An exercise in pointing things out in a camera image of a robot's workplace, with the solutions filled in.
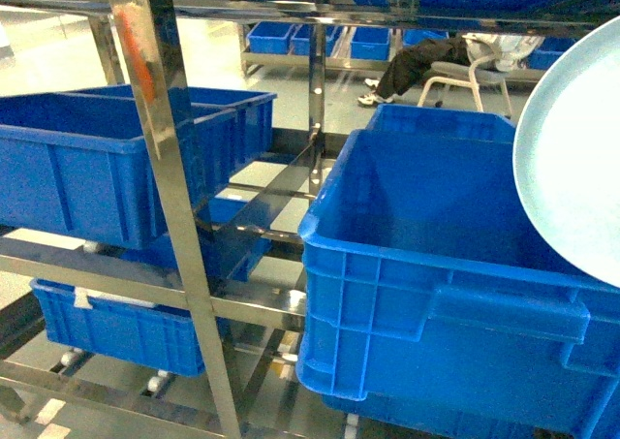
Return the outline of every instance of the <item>metal shelf rail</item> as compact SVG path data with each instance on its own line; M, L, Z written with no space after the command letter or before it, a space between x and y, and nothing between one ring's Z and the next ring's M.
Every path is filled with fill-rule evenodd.
M557 5L558 11L464 16L454 11L421 11L418 9L419 0L390 0L389 8L332 5L328 0L316 0L315 3L0 0L0 3L89 16L107 81L119 83L123 79L120 60L107 18L112 12L179 272L170 273L158 267L121 261L115 258L117 254L114 250L101 254L83 253L81 249L59 249L5 236L0 236L0 269L189 310L208 366L207 376L218 415L216 418L194 408L171 404L161 398L160 391L151 395L122 392L72 377L88 361L89 354L77 357L77 364L69 368L56 364L49 370L7 361L11 354L43 330L41 310L32 294L20 298L0 313L0 413L17 422L24 422L33 415L37 402L25 404L16 393L19 390L99 409L133 421L154 423L163 428L181 428L207 437L232 439L295 436L248 424L246 417L269 361L280 356L276 350L285 331L303 331L306 299L303 282L299 282L294 289L285 290L252 280L249 283L225 281L218 283L216 293L209 291L177 138L177 131L182 125L192 124L192 118L175 16L216 17L246 23L275 20L314 24L308 61L308 132L274 131L271 151L276 155L291 155L293 162L221 231L225 235L234 235L248 249L259 237L268 236L274 241L271 256L296 261L302 250L296 235L257 229L249 218L253 205L257 203L268 204L270 215L274 218L291 198L311 201L322 183L322 163L327 157L335 157L344 143L344 136L325 132L325 72L326 67L333 64L326 58L326 24L420 27L423 19L433 19L440 22L448 20L455 29L469 29L471 20L475 19L480 30L582 36L613 16L613 9L593 9L566 17L562 14L562 4ZM143 78L137 70L138 66L148 70L149 78ZM309 192L300 193L300 186L308 178ZM236 187L254 189L252 186ZM0 234L9 230L4 228ZM258 349L261 358L245 386L240 383L235 370L234 341L220 341L215 317L268 329L267 342Z

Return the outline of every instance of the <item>chair leg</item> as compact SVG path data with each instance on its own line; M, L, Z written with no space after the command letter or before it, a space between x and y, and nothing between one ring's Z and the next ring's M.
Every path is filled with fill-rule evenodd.
M474 94L474 102L476 103L476 109L480 112L484 112L482 106L481 88L479 85L472 86L472 93Z
M452 86L449 83L444 85L444 90L442 91L442 96L435 103L435 108L441 108L444 105L444 102L448 99L448 94L450 93L450 89L451 88L452 88Z
M508 86L506 85L506 81L502 80L502 83L500 83L500 87L502 88L502 95L504 96L504 103L506 104L506 117L508 119L512 118L512 103L511 103L511 96L508 93Z
M434 78L430 78L429 80L426 81L426 84L424 85L424 88L422 89L422 94L419 96L419 100L418 100L419 107L424 106L424 102L426 101L426 97L428 96L428 92L430 91L430 87L432 87L433 83L435 83L436 81L437 80L435 80Z

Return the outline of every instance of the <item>rack caster wheel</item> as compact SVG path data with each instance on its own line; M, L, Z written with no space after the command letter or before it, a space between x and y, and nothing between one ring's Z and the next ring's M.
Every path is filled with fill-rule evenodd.
M60 364L64 367L68 368L69 366L73 366L78 362L79 359L84 355L84 351L81 349L71 349L69 352L66 352L62 358L60 359Z
M102 243L86 240L83 245L84 253L99 253L104 248Z
M164 386L170 376L171 374L167 371L159 370L157 372L157 376L153 376L151 379L148 380L146 389L151 393L157 392L162 386Z

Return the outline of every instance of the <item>person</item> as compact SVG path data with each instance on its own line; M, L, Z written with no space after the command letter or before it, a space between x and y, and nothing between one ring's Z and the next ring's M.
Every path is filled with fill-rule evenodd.
M425 39L398 51L381 79L367 78L364 83L372 91L357 101L368 108L381 103L393 103L395 95L403 95L415 84L422 82L424 74L430 71L435 61L469 66L477 59L490 57L497 52L497 59L482 63L480 68L507 73L518 68L520 62L539 47L543 40L535 36L478 33L444 40Z

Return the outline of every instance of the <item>black pants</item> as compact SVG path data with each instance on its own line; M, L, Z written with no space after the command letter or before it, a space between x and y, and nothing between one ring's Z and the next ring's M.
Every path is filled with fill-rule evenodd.
M465 40L462 38L426 39L417 45L401 49L381 77L377 95L389 98L395 93L404 94L416 83L421 82L422 76L430 70L431 64L435 61L469 65Z

